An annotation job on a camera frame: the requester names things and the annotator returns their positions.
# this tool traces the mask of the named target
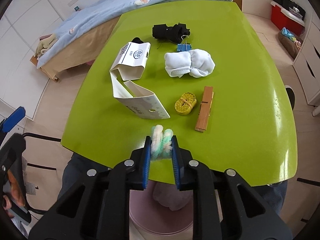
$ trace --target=chair leg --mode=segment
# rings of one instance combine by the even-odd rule
[[[302,182],[302,183],[306,183],[306,184],[309,184],[309,185],[320,187],[320,182],[317,182],[317,181],[314,181],[314,180],[297,178],[297,181]]]
[[[312,115],[313,115],[313,116],[316,116],[316,115],[318,115],[318,114],[320,114],[320,106],[318,106],[317,108],[315,108],[315,109],[312,111]]]
[[[56,171],[57,170],[56,168],[36,165],[36,164],[32,164],[32,163],[28,163],[27,165],[30,166],[30,167],[35,167],[35,168],[44,169],[44,170],[51,170],[51,171]]]
[[[289,97],[289,101],[290,101],[290,105],[291,108],[293,110],[294,108],[294,104],[295,104],[295,95],[294,95],[294,91],[290,86],[285,85],[285,90],[287,91],[288,97]]]

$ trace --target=cabinet drawer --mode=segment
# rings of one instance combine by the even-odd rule
[[[318,93],[320,86],[302,52],[297,57],[293,67],[299,77],[306,98],[310,101]]]
[[[306,38],[304,42],[301,52],[305,56],[314,77],[320,83],[320,54],[308,38]]]
[[[320,29],[320,19],[315,11],[313,11],[312,22]]]
[[[314,23],[311,23],[308,39],[315,46],[318,53],[320,53],[320,30],[318,29],[317,26],[315,26]]]

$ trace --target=beige cloth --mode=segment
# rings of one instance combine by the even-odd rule
[[[71,42],[41,67],[51,79],[57,73],[96,59],[111,36],[119,17],[109,20]]]
[[[38,47],[35,52],[35,57],[41,57],[44,53],[48,51],[56,42],[58,38],[55,34],[52,34],[50,37],[41,40],[38,44]]]

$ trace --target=blue binder clip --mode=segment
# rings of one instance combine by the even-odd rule
[[[191,44],[187,43],[187,40],[185,40],[185,43],[182,42],[177,46],[177,52],[188,51],[188,50],[191,50]]]

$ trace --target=torn box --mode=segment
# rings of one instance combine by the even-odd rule
[[[155,93],[131,81],[142,77],[149,50],[148,42],[129,42],[120,50],[110,69],[113,96],[140,118],[167,119],[170,116]],[[126,81],[124,84],[132,91],[134,97],[117,80],[119,74],[122,80]]]

